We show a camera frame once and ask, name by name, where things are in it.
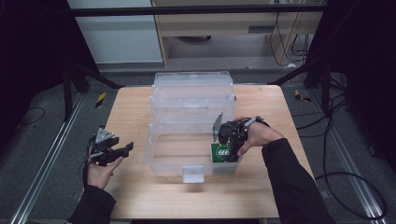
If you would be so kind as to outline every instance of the green label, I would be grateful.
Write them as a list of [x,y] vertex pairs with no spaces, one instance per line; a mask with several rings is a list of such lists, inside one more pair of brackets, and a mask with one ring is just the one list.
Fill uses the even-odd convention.
[[212,143],[211,148],[213,162],[225,162],[231,150],[229,145],[221,145],[219,143]]

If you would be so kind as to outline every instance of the hand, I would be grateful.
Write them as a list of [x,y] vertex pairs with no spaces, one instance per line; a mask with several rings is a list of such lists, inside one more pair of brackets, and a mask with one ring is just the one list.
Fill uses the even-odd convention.
[[122,159],[123,157],[119,157],[107,166],[97,165],[94,161],[90,162],[88,166],[87,184],[99,189],[104,189],[110,177],[113,175],[113,171],[121,164]]
[[253,122],[247,127],[248,139],[238,150],[238,156],[243,156],[251,147],[263,147],[277,139],[284,138],[278,131],[259,122]]

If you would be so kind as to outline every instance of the black sleeve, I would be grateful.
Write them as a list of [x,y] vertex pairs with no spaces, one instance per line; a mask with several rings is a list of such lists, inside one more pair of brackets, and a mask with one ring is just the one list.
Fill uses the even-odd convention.
[[88,185],[84,189],[73,215],[67,220],[73,224],[108,224],[116,201],[107,192]]
[[286,138],[262,148],[282,224],[335,223],[311,175],[298,162]]

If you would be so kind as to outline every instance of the plastic storage box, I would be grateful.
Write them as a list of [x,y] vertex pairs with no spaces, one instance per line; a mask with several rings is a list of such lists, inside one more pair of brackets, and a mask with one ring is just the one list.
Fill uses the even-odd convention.
[[154,174],[182,175],[185,183],[233,174],[238,162],[213,163],[210,145],[219,113],[223,122],[234,118],[234,97],[228,72],[157,74],[145,154]]

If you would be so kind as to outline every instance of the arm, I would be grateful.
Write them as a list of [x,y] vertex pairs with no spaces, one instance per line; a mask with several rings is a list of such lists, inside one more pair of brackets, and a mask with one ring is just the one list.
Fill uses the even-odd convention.
[[88,166],[87,187],[78,202],[73,215],[67,220],[75,224],[108,224],[116,201],[105,191],[105,187],[120,165],[123,157],[119,157],[108,166],[99,166],[92,162]]
[[276,207],[283,224],[335,223],[309,173],[300,165],[290,144],[276,130],[254,122],[247,128],[248,140],[238,155],[247,153],[251,147],[262,147],[273,187]]

